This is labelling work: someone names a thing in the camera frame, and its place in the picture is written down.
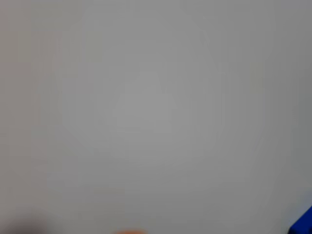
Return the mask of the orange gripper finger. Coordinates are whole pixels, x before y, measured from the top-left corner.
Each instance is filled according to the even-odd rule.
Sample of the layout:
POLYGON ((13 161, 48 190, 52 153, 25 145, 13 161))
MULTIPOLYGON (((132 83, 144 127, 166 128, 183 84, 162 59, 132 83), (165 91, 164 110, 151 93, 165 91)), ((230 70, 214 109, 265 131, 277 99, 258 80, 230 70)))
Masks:
POLYGON ((148 232, 144 229, 121 229, 113 232, 113 234, 148 234, 148 232))

